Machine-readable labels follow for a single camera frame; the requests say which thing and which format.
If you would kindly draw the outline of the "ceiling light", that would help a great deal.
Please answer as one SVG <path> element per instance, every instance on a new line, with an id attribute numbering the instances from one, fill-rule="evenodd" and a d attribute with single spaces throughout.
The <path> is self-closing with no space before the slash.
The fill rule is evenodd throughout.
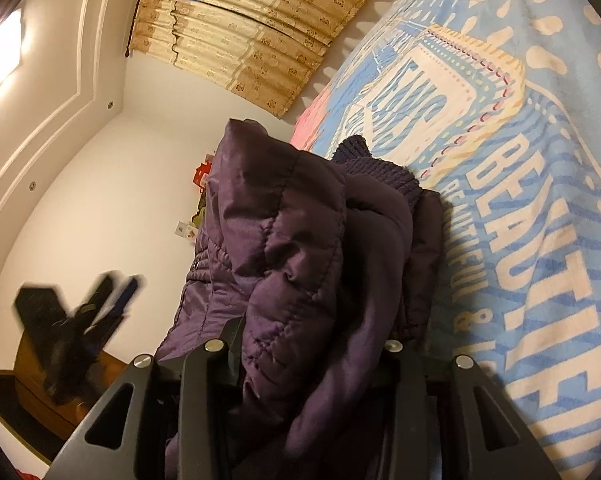
<path id="1" fill-rule="evenodd" d="M 22 64 L 25 23 L 22 6 L 18 6 L 0 23 L 0 92 L 12 84 Z"/>

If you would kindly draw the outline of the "purple puffer jacket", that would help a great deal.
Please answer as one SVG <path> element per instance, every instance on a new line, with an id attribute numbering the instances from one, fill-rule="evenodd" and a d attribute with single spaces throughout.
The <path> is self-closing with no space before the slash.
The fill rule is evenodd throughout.
<path id="1" fill-rule="evenodd" d="M 323 158 L 227 123 L 160 360 L 245 322 L 238 407 L 219 419 L 226 479 L 370 479 L 386 340 L 419 344 L 443 255 L 441 196 L 350 136 Z"/>

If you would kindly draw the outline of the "clutter on desk top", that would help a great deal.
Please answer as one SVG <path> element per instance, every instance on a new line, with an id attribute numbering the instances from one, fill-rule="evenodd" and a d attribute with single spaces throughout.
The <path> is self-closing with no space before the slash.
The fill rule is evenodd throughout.
<path id="1" fill-rule="evenodd" d="M 194 214 L 192 214 L 188 222 L 180 221 L 174 234 L 187 240 L 191 245 L 194 245 L 198 231 L 200 231 L 205 211 L 206 211 L 206 191 L 207 182 L 212 171 L 212 162 L 215 154 L 206 154 L 203 162 L 198 165 L 194 171 L 192 183 L 197 192 L 197 202 Z"/>

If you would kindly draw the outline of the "brown wooden door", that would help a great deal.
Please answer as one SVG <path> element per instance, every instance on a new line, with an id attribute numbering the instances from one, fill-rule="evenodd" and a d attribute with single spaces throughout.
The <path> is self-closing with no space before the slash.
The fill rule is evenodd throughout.
<path id="1" fill-rule="evenodd" d="M 34 349 L 23 336 L 12 370 L 0 370 L 0 422 L 48 464 L 87 414 L 87 405 L 77 398 L 54 404 L 43 389 L 44 378 Z"/>

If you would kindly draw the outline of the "pink and blue blanket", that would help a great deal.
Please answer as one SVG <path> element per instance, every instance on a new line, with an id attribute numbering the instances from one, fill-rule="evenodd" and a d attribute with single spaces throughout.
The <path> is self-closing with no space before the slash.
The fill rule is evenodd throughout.
<path id="1" fill-rule="evenodd" d="M 427 356 L 473 356 L 564 479 L 601 461 L 601 18 L 587 0 L 396 0 L 294 128 L 362 136 L 444 204 Z"/>

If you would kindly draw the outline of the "beige patterned curtain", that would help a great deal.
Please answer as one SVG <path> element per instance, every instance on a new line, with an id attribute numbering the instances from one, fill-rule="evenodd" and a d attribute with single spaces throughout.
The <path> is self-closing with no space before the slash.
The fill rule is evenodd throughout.
<path id="1" fill-rule="evenodd" d="M 367 1 L 139 0 L 128 49 L 281 118 Z"/>

